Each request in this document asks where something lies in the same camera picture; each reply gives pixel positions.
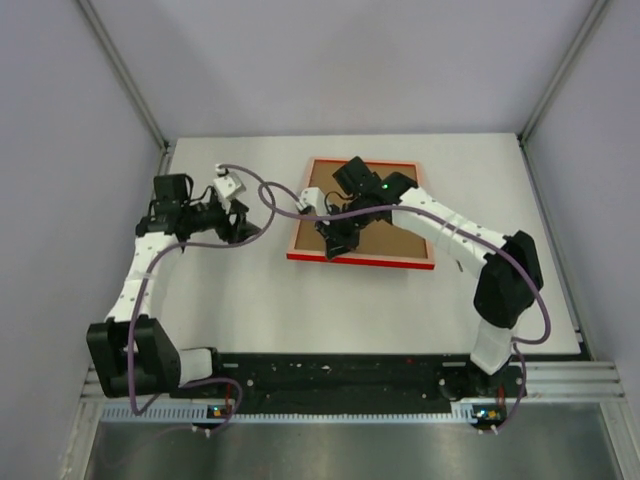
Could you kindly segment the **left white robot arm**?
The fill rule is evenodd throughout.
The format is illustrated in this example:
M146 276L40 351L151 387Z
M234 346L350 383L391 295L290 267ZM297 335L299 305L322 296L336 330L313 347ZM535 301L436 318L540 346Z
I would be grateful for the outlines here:
M108 398L172 393L192 382L205 396L226 387L213 347L176 347L160 316L172 272L192 235L212 231L223 248L260 231L239 200L245 187L237 174L219 171L202 196L184 173L157 176L154 197L135 228L134 256L114 306L89 326L86 342Z

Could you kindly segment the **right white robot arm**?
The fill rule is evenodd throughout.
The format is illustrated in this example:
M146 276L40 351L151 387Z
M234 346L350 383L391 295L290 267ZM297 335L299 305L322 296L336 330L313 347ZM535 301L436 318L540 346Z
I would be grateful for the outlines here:
M409 176L394 171L380 177L359 157L333 178L344 193L341 205L329 203L318 187L304 189L299 201L302 211L318 217L315 228L327 260L355 251L362 230L384 221L427 240L476 279L473 306L481 321L466 380L474 393L492 394L503 383L501 369L511 357L519 318L539 300L544 284L534 239L524 231L506 235L482 227Z

